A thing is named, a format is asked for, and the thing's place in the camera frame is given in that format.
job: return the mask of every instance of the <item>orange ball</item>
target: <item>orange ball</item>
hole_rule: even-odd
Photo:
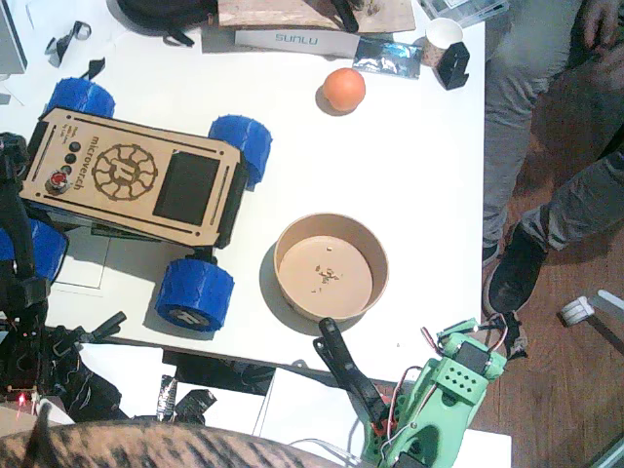
[[[323,84],[323,95],[339,112],[355,109],[366,93],[364,77],[352,68],[336,70],[327,77]]]

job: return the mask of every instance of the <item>white cup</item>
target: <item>white cup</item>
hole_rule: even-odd
[[[461,26],[452,19],[437,18],[425,28],[425,46],[422,51],[422,64],[435,67],[447,49],[464,38]]]

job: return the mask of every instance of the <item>blue wheel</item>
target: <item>blue wheel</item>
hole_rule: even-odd
[[[40,277],[53,282],[59,274],[67,252],[68,241],[64,234],[37,219],[30,220],[30,232],[35,252],[35,270]],[[4,229],[0,229],[0,260],[13,260],[13,243]]]
[[[243,152],[250,170],[248,189],[262,181],[272,140],[262,124],[240,115],[225,115],[213,122],[208,138],[220,139]]]
[[[156,300],[158,315],[186,329],[214,332],[223,327],[233,278],[203,260],[183,258],[167,267]]]
[[[46,112],[55,107],[111,118],[115,101],[107,90],[96,83],[82,78],[65,78],[57,83]]]

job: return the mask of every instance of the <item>paper bowl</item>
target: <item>paper bowl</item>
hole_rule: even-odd
[[[388,283],[388,259],[377,238],[341,214],[295,221],[277,241],[273,262],[286,301],[316,322],[363,315]]]

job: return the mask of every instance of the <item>gray pants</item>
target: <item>gray pants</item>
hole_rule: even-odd
[[[570,65],[570,52],[578,56],[572,30],[582,3],[512,0],[509,28],[500,19],[488,25],[488,44],[497,47],[486,65],[484,248],[502,237],[537,97]],[[624,217],[622,166],[616,153],[582,171],[549,204],[525,214],[523,226],[542,247],[558,250],[608,227]]]

